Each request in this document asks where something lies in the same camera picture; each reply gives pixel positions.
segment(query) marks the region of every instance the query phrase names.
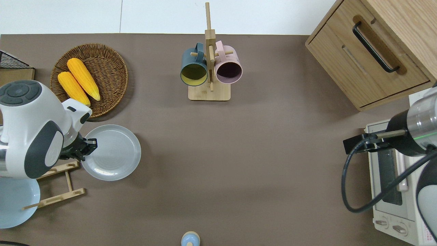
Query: drawer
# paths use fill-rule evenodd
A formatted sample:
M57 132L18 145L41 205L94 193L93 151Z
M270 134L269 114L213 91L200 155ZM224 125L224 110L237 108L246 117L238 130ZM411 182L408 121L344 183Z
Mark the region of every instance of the drawer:
M308 49L357 108L385 97L329 26L320 30Z
M372 47L375 55L354 34L358 22L358 35ZM308 49L359 110L431 84L381 23L359 0L345 0L307 43ZM381 63L399 69L387 72Z

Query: brown tabletop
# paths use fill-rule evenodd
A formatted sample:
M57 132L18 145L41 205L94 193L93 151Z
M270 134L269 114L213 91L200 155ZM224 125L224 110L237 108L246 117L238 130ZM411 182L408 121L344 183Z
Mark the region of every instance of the brown tabletop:
M84 43L103 43L129 69L120 105L105 124L130 129L142 158L107 182L71 172L85 195L39 208L0 240L45 245L178 246L196 231L204 246L408 245L377 231L372 212L341 200L342 140L407 109L404 98L358 112L305 48L307 36L217 35L233 46L243 77L228 102L193 102L179 78L182 52L203 35L2 35L0 49L36 68L49 85L56 61ZM351 164L353 205L371 198L366 154ZM39 182L42 198L68 191L65 176Z

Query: mug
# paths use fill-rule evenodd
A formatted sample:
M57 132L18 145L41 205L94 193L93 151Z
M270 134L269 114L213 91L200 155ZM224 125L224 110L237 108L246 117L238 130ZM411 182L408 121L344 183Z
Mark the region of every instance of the mug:
M215 76L224 84L232 84L237 82L243 74L243 69L238 60L235 49L229 45L223 45L221 41L215 43L217 46L218 57L215 58ZM232 51L232 54L226 55L225 52Z
M192 52L197 53L197 56L192 56ZM180 78L185 84L199 86L205 83L208 77L207 71L202 43L197 43L195 48L187 49L183 53Z

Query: wicker basket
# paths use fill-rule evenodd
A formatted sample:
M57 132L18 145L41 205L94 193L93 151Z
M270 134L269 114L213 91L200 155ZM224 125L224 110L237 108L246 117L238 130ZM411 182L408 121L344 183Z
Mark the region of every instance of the wicker basket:
M84 44L65 53L56 63L50 77L50 89L64 102L69 97L58 82L58 74L68 71L70 58L81 59L99 88L100 101L88 97L95 118L111 111L122 99L128 86L128 70L123 58L112 48L103 44Z

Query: corn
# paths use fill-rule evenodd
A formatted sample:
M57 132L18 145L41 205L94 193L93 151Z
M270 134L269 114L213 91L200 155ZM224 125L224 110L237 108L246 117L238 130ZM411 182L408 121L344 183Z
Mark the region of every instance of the corn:
M67 61L67 66L85 92L95 100L100 101L99 88L84 63L77 58L71 58Z
M61 72L58 74L58 81L70 98L73 98L88 107L91 105L90 100L87 95L85 95L82 87L80 87L79 83L70 72Z

